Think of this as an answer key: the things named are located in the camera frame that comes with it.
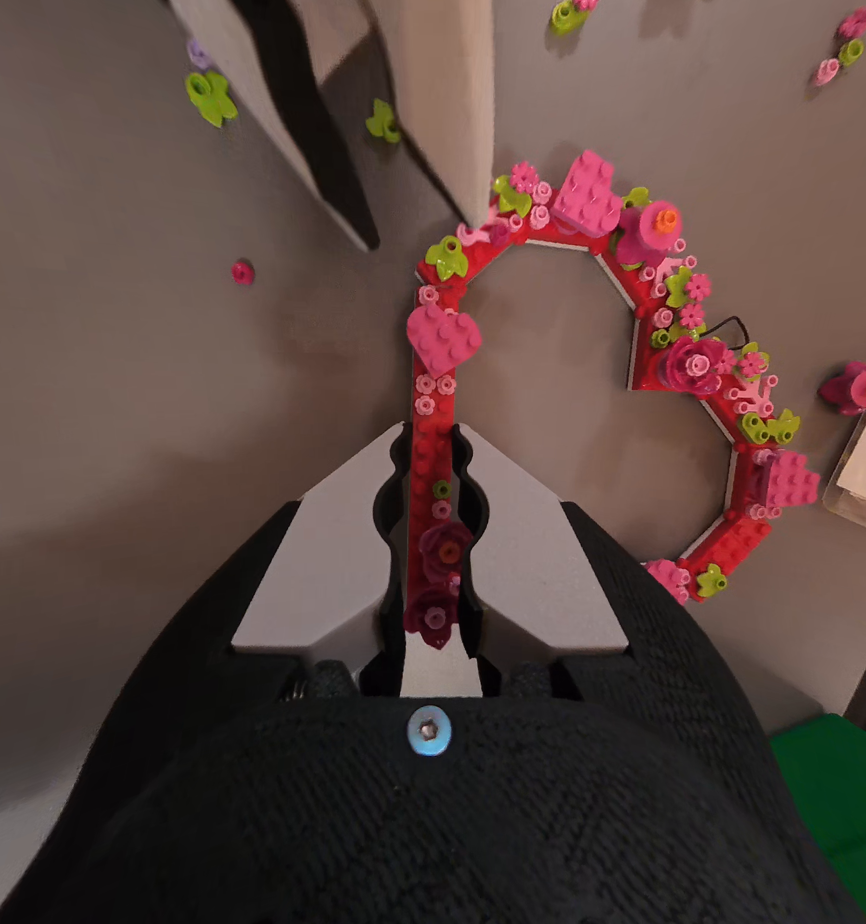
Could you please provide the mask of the red lego heart wreath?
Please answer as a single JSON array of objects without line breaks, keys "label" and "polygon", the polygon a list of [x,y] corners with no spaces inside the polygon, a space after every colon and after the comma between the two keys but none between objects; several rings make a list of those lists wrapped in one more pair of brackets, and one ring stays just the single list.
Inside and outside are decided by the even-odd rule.
[{"label": "red lego heart wreath", "polygon": [[[612,164],[589,150],[558,189],[528,161],[515,164],[494,180],[484,225],[459,225],[427,249],[416,267],[414,309],[436,304],[467,313],[460,301],[469,282],[512,246],[593,255],[635,318],[629,389],[695,399],[731,446],[716,522],[675,560],[646,565],[678,603],[701,603],[727,588],[728,577],[786,509],[816,500],[820,477],[807,468],[805,455],[788,448],[800,419],[774,409],[778,378],[770,355],[737,318],[708,329],[704,302],[712,283],[685,253],[680,209],[652,200],[646,188],[617,195],[613,175]],[[450,482],[459,366],[432,378],[413,353],[404,629],[441,649],[458,623],[460,564],[471,540],[465,526],[451,525],[458,503]]]}]

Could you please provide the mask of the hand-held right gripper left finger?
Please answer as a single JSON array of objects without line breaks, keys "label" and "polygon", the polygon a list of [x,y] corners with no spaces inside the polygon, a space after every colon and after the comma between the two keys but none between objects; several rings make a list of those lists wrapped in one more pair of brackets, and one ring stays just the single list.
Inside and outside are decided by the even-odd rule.
[{"label": "hand-held right gripper left finger", "polygon": [[298,502],[231,645],[312,667],[340,661],[362,692],[401,693],[405,638],[402,554],[412,426],[398,423]]}]

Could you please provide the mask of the lime lego leaf piece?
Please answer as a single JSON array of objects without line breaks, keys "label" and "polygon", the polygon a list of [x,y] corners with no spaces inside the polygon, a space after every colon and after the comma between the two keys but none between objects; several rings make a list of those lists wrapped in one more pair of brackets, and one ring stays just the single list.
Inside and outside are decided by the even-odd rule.
[{"label": "lime lego leaf piece", "polygon": [[229,95],[228,81],[217,71],[190,73],[185,77],[185,89],[196,110],[215,128],[238,117],[237,107]]},{"label": "lime lego leaf piece", "polygon": [[381,98],[372,101],[371,114],[365,120],[365,126],[371,137],[396,145],[402,140],[402,133],[393,107]]},{"label": "lime lego leaf piece", "polygon": [[599,1],[561,1],[553,7],[550,29],[562,37],[581,29],[599,5]]}]

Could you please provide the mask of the group of small lego pieces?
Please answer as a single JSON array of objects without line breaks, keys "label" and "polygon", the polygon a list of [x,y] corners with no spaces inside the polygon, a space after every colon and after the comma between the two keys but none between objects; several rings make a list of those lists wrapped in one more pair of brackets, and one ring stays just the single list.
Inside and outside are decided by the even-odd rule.
[{"label": "group of small lego pieces", "polygon": [[866,51],[866,6],[844,17],[834,30],[830,53],[822,59],[810,77],[810,88],[819,90],[846,73]]}]

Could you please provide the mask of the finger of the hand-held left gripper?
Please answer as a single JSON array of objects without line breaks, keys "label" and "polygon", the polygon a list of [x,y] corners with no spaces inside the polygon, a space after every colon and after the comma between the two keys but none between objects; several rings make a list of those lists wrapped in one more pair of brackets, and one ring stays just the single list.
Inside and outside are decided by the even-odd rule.
[{"label": "finger of the hand-held left gripper", "polygon": [[365,251],[380,237],[321,85],[371,29],[361,2],[173,1],[288,165]]},{"label": "finger of the hand-held left gripper", "polygon": [[485,223],[495,129],[490,1],[296,1],[324,82],[370,32],[381,41],[405,138],[469,226]]}]

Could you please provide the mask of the magenta lego flower orange centre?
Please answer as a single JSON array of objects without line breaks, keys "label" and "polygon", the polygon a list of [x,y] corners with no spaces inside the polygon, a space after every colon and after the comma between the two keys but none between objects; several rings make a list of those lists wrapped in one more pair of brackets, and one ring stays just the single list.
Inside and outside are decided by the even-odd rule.
[{"label": "magenta lego flower orange centre", "polygon": [[843,371],[826,380],[818,389],[821,399],[846,416],[866,411],[866,363],[854,360]]}]

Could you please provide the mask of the green plastic bin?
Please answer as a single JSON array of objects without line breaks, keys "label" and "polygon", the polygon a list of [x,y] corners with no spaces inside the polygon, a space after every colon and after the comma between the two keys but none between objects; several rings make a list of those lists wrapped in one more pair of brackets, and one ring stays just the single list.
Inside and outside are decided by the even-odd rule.
[{"label": "green plastic bin", "polygon": [[866,915],[866,731],[825,714],[770,744],[805,825]]}]

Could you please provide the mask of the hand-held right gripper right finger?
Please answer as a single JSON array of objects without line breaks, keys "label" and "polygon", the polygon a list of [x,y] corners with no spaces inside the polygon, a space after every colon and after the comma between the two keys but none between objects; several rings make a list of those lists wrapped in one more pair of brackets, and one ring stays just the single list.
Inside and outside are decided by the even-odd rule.
[{"label": "hand-held right gripper right finger", "polygon": [[462,645],[484,695],[520,664],[619,655],[628,641],[558,496],[464,424],[451,432]]}]

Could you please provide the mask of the pink lego heart piece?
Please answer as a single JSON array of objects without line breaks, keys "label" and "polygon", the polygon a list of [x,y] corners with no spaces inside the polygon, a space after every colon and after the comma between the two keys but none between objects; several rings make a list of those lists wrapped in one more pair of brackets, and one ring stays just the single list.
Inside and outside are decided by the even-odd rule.
[{"label": "pink lego heart piece", "polygon": [[471,359],[482,345],[482,335],[467,313],[448,313],[436,304],[415,308],[406,333],[427,374],[439,378]]}]

